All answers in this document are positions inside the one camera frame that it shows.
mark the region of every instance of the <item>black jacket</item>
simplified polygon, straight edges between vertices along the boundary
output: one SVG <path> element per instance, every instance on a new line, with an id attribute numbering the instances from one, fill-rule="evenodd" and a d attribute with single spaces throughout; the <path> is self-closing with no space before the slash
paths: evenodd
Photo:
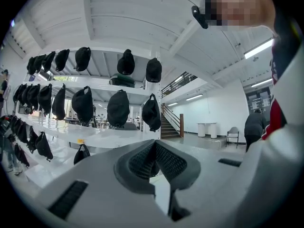
<path id="1" fill-rule="evenodd" d="M 260 113 L 252 113 L 248 116 L 246 120 L 244 135 L 262 136 L 263 129 L 265 128 L 266 128 L 265 117 Z"/>

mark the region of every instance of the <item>stair railing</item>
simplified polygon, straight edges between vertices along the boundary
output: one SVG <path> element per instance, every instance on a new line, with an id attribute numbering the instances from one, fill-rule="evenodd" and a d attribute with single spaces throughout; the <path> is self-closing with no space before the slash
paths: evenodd
<path id="1" fill-rule="evenodd" d="M 180 117 L 175 115 L 165 104 L 161 106 L 162 114 L 170 118 L 180 129 L 180 136 L 184 137 L 184 114 L 180 114 Z"/>

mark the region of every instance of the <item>chair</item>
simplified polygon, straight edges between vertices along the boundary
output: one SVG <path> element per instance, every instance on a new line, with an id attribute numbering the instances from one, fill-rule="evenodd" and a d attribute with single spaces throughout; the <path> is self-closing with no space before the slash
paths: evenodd
<path id="1" fill-rule="evenodd" d="M 237 148 L 238 148 L 238 135 L 239 135 L 238 128 L 237 128 L 237 127 L 232 127 L 232 128 L 227 132 L 226 147 L 227 147 L 228 138 L 234 138 L 234 139 L 237 139 Z"/>

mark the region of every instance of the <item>display shelf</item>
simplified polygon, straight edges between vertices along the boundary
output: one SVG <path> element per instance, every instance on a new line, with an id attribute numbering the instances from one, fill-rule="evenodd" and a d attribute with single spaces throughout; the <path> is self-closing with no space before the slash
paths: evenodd
<path id="1" fill-rule="evenodd" d="M 97 84 L 94 82 L 73 82 L 73 81 L 28 81 L 23 82 L 23 84 L 27 85 L 37 85 L 40 84 L 41 87 L 52 84 L 52 95 L 55 96 L 57 92 L 61 89 L 62 85 L 66 85 L 66 99 L 71 99 L 73 95 L 83 89 L 86 86 L 89 86 L 92 91 L 92 98 L 97 102 L 109 102 L 112 95 L 114 95 L 119 90 L 124 90 L 130 102 L 130 105 L 138 105 L 141 106 L 145 103 L 149 96 L 152 94 L 152 90 L 144 90 L 142 88 L 130 88 L 125 86 L 117 86 L 117 85 L 103 85 Z"/>
<path id="2" fill-rule="evenodd" d="M 45 117 L 16 114 L 22 121 L 33 126 L 35 132 L 45 132 L 53 137 L 80 144 L 82 141 L 87 146 L 97 148 L 118 148 L 127 144 L 147 140 L 151 134 L 143 134 L 138 130 L 112 130 L 79 125 L 67 124 Z"/>

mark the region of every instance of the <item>wall-mounted shelf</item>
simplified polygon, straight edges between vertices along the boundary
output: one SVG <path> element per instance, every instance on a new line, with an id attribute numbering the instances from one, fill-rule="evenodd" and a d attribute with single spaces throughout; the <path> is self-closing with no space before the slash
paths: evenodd
<path id="1" fill-rule="evenodd" d="M 127 144 L 152 138 L 138 130 L 124 131 L 112 129 L 100 129 L 67 124 L 64 121 L 56 121 L 45 117 L 28 116 L 16 114 L 22 121 L 33 126 L 35 132 L 46 134 L 71 142 L 80 144 L 82 141 L 87 146 L 113 149 Z"/>
<path id="2" fill-rule="evenodd" d="M 23 82 L 23 84 L 27 85 L 37 85 L 40 84 L 41 87 L 52 84 L 52 94 L 55 96 L 63 84 L 66 85 L 66 99 L 71 99 L 73 95 L 83 89 L 86 86 L 89 86 L 92 91 L 92 98 L 95 102 L 105 102 L 108 103 L 111 96 L 114 95 L 119 90 L 124 90 L 130 102 L 130 106 L 136 105 L 141 106 L 145 103 L 149 96 L 152 93 L 152 90 L 143 90 L 142 88 L 130 88 L 124 86 L 116 86 L 116 85 L 102 85 L 97 83 L 88 82 L 72 82 L 72 81 L 29 81 Z"/>

